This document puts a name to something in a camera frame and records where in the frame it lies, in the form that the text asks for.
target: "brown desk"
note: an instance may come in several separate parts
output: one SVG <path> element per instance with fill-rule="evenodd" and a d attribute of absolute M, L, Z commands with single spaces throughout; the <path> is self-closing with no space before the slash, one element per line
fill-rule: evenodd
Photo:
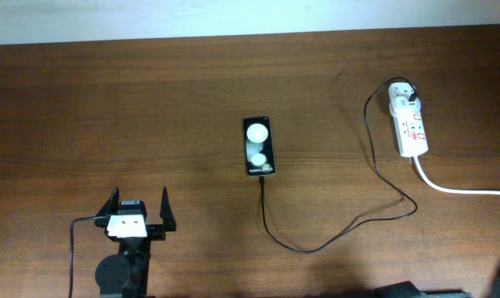
<path fill-rule="evenodd" d="M 178 231 L 152 245 L 153 295 L 305 296 L 406 280 L 483 295 L 500 261 L 500 197 L 423 183 L 397 152 L 386 92 L 369 110 L 380 167 L 419 212 L 313 256 L 263 230 L 242 119 L 272 119 L 272 230 L 314 248 L 400 199 L 374 174 L 362 116 L 395 75 L 422 99 L 430 178 L 500 189 L 500 26 L 0 46 L 0 297 L 66 296 L 70 221 L 118 186 L 157 223 L 164 185 Z M 118 246 L 91 223 L 75 241 L 74 294 L 95 297 L 95 267 Z"/>

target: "white wall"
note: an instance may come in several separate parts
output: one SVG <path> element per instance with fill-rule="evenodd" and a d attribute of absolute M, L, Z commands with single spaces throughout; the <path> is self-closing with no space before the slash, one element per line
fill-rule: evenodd
<path fill-rule="evenodd" d="M 0 0 L 0 44 L 500 23 L 500 0 Z"/>

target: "white power strip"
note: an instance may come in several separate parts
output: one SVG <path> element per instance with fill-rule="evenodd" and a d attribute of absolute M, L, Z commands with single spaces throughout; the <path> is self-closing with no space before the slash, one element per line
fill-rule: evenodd
<path fill-rule="evenodd" d="M 421 116 L 421 101 L 415 89 L 408 83 L 394 83 L 388 89 L 390 94 L 390 113 L 396 127 L 399 153 L 414 161 L 417 172 L 423 181 L 435 190 L 462 195 L 500 195 L 500 190 L 452 190 L 435 185 L 430 181 L 421 165 L 418 156 L 429 150 L 426 144 L 425 127 Z"/>
<path fill-rule="evenodd" d="M 403 157 L 419 156 L 429 150 L 421 116 L 421 101 L 409 101 L 414 90 L 408 83 L 394 83 L 390 93 L 390 113 L 396 127 L 399 153 Z"/>

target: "black cable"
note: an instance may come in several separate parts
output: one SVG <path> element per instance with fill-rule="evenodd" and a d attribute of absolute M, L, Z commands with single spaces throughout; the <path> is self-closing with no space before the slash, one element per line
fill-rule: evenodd
<path fill-rule="evenodd" d="M 78 222 L 96 219 L 105 219 L 106 216 L 92 216 L 80 219 L 74 219 L 70 224 L 70 293 L 68 297 L 71 298 L 74 290 L 74 226 Z"/>
<path fill-rule="evenodd" d="M 369 125 L 368 125 L 367 109 L 368 109 L 369 102 L 372 100 L 373 96 L 375 96 L 382 88 L 384 88 L 387 84 L 389 84 L 392 81 L 397 80 L 397 79 L 404 80 L 405 82 L 407 82 L 408 84 L 410 84 L 410 86 L 414 90 L 414 94 L 416 93 L 416 89 L 414 88 L 414 86 L 412 85 L 412 83 L 408 79 L 405 79 L 403 77 L 395 77 L 395 78 L 391 78 L 391 79 L 387 80 L 386 82 L 382 83 L 382 85 L 379 86 L 377 89 L 375 89 L 375 91 L 373 91 L 372 95 L 370 95 L 368 97 L 368 100 L 364 104 L 364 124 L 366 124 L 366 131 L 368 132 L 369 145 L 372 148 L 373 166 L 375 167 L 375 171 L 377 172 L 377 175 L 384 182 L 386 182 L 386 184 L 390 185 L 394 190 L 396 190 L 399 194 L 401 194 L 401 195 L 405 196 L 407 199 L 409 199 L 414 204 L 414 209 L 411 212 L 407 213 L 407 214 L 403 214 L 403 215 L 396 216 L 396 217 L 391 217 L 391 218 L 375 218 L 375 219 L 366 219 L 366 220 L 363 220 L 360 223 L 355 224 L 353 227 L 351 227 L 351 228 L 349 228 L 349 229 L 347 229 L 347 230 L 345 230 L 345 231 L 343 231 L 341 233 L 338 233 L 337 235 L 335 235 L 334 237 L 332 237 L 328 242 L 324 243 L 319 248 L 316 248 L 316 249 L 313 249 L 313 250 L 301 251 L 301 250 L 292 248 L 292 247 L 290 247 L 290 246 L 282 243 L 276 237 L 274 237 L 274 235 L 272 235 L 272 233 L 268 230 L 267 219 L 265 217 L 265 177 L 264 176 L 260 176 L 259 177 L 259 184 L 261 185 L 261 210 L 262 210 L 262 217 L 263 217 L 263 225 L 265 226 L 265 230 L 267 231 L 268 235 L 274 241 L 276 241 L 276 243 L 278 243 L 279 245 L 283 246 L 284 248 L 286 248 L 286 249 L 288 249 L 288 250 L 290 250 L 292 252 L 297 252 L 297 253 L 301 253 L 301 254 L 313 254 L 313 253 L 317 253 L 317 252 L 323 250 L 324 248 L 328 247 L 331 243 L 333 243 L 333 242 L 339 240 L 340 238 L 344 237 L 345 235 L 353 232 L 356 228 L 360 227 L 363 224 L 367 224 L 367 223 L 370 223 L 370 222 L 377 222 L 377 221 L 389 221 L 389 220 L 405 219 L 405 218 L 413 215 L 417 211 L 417 203 L 413 200 L 413 198 L 411 198 L 409 195 L 405 194 L 404 191 L 400 190 L 397 186 L 395 186 L 394 184 L 392 184 L 390 181 L 388 181 L 386 178 L 384 178 L 384 176 L 381 174 L 381 171 L 379 170 L 379 167 L 377 165 L 377 158 L 375 157 L 375 149 L 373 148 L 372 134 L 369 131 Z"/>

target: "power socket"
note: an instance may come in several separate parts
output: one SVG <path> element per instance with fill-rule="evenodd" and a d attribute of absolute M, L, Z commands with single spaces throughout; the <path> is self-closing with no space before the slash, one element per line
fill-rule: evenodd
<path fill-rule="evenodd" d="M 409 101 L 414 89 L 408 83 L 394 83 L 388 89 L 390 94 L 390 114 L 396 128 L 399 153 L 403 157 L 413 157 L 429 150 L 426 143 L 425 127 L 421 116 L 421 101 Z"/>

